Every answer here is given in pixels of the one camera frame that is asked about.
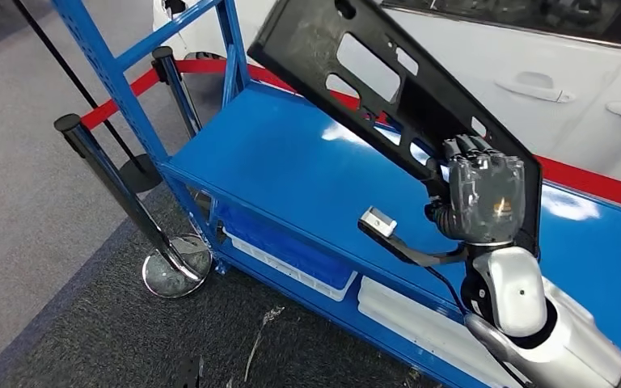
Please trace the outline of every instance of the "perforated metal upright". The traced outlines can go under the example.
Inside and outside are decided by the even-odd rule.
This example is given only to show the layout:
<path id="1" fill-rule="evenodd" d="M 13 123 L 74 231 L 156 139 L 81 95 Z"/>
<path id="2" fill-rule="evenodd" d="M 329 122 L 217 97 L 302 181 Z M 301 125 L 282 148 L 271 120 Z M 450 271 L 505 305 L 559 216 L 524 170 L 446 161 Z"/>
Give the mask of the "perforated metal upright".
<path id="1" fill-rule="evenodd" d="M 70 34 L 79 45 L 85 57 L 87 57 L 91 67 L 99 76 L 111 98 L 117 104 L 129 127 L 150 156 L 151 161 L 158 167 L 163 179 L 165 179 L 180 206 L 188 215 L 189 221 L 206 244 L 211 249 L 217 249 L 215 247 L 218 244 L 215 238 L 215 225 L 210 225 L 204 219 L 184 183 L 161 171 L 161 162 L 166 162 L 170 155 L 166 152 L 149 117 L 132 92 L 125 77 L 125 71 L 150 54 L 163 41 L 176 34 L 187 24 L 214 8 L 218 13 L 222 38 L 228 53 L 228 58 L 226 59 L 226 84 L 222 101 L 223 104 L 227 103 L 250 82 L 246 67 L 246 54 L 243 48 L 241 31 L 239 30 L 239 21 L 234 8 L 234 0 L 202 0 L 175 17 L 171 22 L 125 50 L 118 57 L 112 54 L 94 20 L 89 15 L 84 4 L 82 4 L 82 0 L 52 0 L 52 4 L 70 30 Z M 224 263 L 218 262 L 216 269 L 219 272 L 223 272 L 225 267 Z"/>

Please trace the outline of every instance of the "white car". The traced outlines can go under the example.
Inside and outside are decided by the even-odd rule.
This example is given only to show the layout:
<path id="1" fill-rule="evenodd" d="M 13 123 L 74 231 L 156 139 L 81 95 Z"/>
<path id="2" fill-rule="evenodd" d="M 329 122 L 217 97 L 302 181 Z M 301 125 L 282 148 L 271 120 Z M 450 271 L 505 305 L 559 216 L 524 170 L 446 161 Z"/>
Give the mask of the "white car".
<path id="1" fill-rule="evenodd" d="M 274 2 L 236 0 L 245 47 Z M 535 154 L 621 180 L 621 0 L 386 0 L 382 7 Z M 154 0 L 154 29 L 170 17 L 165 0 Z M 176 57 L 226 55 L 214 10 L 167 44 Z M 389 77 L 359 55 L 348 48 L 369 84 L 388 90 Z"/>

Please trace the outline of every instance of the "chrome stanchion base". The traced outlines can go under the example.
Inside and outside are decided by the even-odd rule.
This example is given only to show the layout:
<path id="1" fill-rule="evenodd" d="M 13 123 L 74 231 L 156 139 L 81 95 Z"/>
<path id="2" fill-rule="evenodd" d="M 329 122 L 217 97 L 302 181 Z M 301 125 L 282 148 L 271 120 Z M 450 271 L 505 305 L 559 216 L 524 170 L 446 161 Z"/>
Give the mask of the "chrome stanchion base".
<path id="1" fill-rule="evenodd" d="M 158 250 L 153 251 L 144 260 L 142 278 L 149 291 L 156 296 L 183 297 L 203 284 L 213 263 L 213 256 L 203 241 L 193 234 L 171 238 L 170 242 L 180 253 L 182 260 L 201 280 L 193 280 L 173 269 Z"/>

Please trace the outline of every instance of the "robot finger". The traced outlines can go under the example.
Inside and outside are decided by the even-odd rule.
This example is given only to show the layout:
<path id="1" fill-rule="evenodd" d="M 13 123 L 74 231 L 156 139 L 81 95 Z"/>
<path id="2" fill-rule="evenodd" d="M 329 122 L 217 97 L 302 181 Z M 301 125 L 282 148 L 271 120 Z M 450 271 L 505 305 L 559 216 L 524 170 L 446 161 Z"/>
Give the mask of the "robot finger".
<path id="1" fill-rule="evenodd" d="M 489 143 L 487 143 L 487 141 L 480 136 L 470 137 L 470 140 L 475 143 L 475 146 L 477 146 L 477 148 L 482 152 L 494 150 Z"/>
<path id="2" fill-rule="evenodd" d="M 456 139 L 444 140 L 444 155 L 447 159 L 453 159 L 460 156 L 461 150 L 456 143 Z"/>
<path id="3" fill-rule="evenodd" d="M 456 142 L 464 154 L 474 154 L 475 151 L 479 151 L 477 145 L 467 135 L 456 135 Z"/>

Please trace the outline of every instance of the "black cable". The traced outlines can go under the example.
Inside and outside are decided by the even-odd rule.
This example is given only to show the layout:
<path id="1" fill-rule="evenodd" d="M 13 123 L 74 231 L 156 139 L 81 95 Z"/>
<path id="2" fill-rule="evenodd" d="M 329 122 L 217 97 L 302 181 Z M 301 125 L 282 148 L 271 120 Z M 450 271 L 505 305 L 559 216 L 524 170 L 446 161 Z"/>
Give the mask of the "black cable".
<path id="1" fill-rule="evenodd" d="M 530 232 L 528 232 L 524 228 L 520 228 L 520 230 L 518 232 L 523 233 L 527 238 L 529 238 L 532 241 L 532 247 L 534 248 L 534 252 L 531 252 L 531 253 L 536 256 L 537 262 L 541 263 L 541 261 L 542 261 L 542 248 L 539 246 L 538 239 L 535 236 L 533 236 L 532 234 L 530 234 Z"/>
<path id="2" fill-rule="evenodd" d="M 513 370 L 511 370 L 511 368 L 508 367 L 508 365 L 505 364 L 504 361 L 502 361 L 498 357 L 494 356 L 493 353 L 489 352 L 489 354 L 491 354 L 492 357 L 494 357 L 494 360 L 496 360 L 496 362 L 498 362 L 499 365 L 501 365 L 501 368 L 503 368 L 503 370 L 507 374 L 509 374 L 510 377 L 513 378 L 513 380 L 515 380 L 518 384 L 520 384 L 520 386 L 522 386 L 524 388 L 535 388 L 536 387 L 533 382 L 524 382 L 517 374 L 515 374 L 515 372 Z"/>
<path id="3" fill-rule="evenodd" d="M 449 289 L 451 296 L 454 297 L 456 306 L 458 306 L 458 309 L 461 311 L 461 315 L 464 317 L 466 314 L 465 307 L 463 307 L 463 304 L 460 302 L 460 299 L 458 299 L 458 294 L 456 294 L 456 290 L 454 289 L 454 286 L 451 285 L 451 282 L 448 279 L 446 279 L 441 273 L 439 273 L 439 271 L 437 271 L 436 269 L 432 267 L 425 267 L 425 269 L 429 273 L 433 274 L 437 279 L 441 280 L 446 286 L 446 288 Z"/>
<path id="4" fill-rule="evenodd" d="M 77 90 L 82 95 L 82 97 L 84 97 L 84 99 L 89 103 L 89 105 L 92 108 L 94 109 L 98 108 L 99 105 L 96 103 L 96 101 L 94 101 L 94 98 L 91 97 L 91 95 L 89 94 L 89 91 L 82 84 L 82 81 L 79 80 L 77 74 L 75 74 L 74 71 L 70 68 L 70 66 L 68 65 L 68 62 L 65 61 L 65 58 L 63 58 L 63 56 L 58 51 L 56 46 L 53 45 L 53 42 L 49 39 L 46 33 L 44 33 L 44 30 L 41 29 L 40 25 L 32 17 L 32 14 L 30 14 L 30 12 L 27 10 L 25 5 L 20 0 L 13 0 L 13 4 L 15 5 L 16 8 L 18 8 L 18 11 L 25 18 L 25 20 L 27 20 L 27 24 L 29 24 L 32 30 L 36 33 L 36 35 L 39 36 L 41 43 L 43 43 L 44 46 L 46 46 L 46 48 L 49 50 L 53 58 L 56 59 L 56 62 L 58 62 L 58 65 L 63 69 L 63 71 L 65 71 L 65 74 L 68 76 L 68 78 L 70 78 L 70 81 L 72 81 L 75 87 L 77 87 Z M 125 141 L 123 141 L 122 137 L 120 137 L 120 134 L 116 131 L 115 127 L 112 126 L 111 122 L 108 120 L 104 120 L 103 123 L 106 125 L 106 128 L 108 128 L 108 131 L 111 133 L 111 135 L 116 139 L 117 143 L 120 145 L 122 150 L 127 154 L 127 156 L 129 157 L 129 160 L 132 161 L 134 166 L 142 174 L 145 174 L 146 169 L 142 167 L 140 162 L 137 160 L 137 158 L 132 153 L 132 150 L 129 149 L 127 144 L 125 144 Z"/>

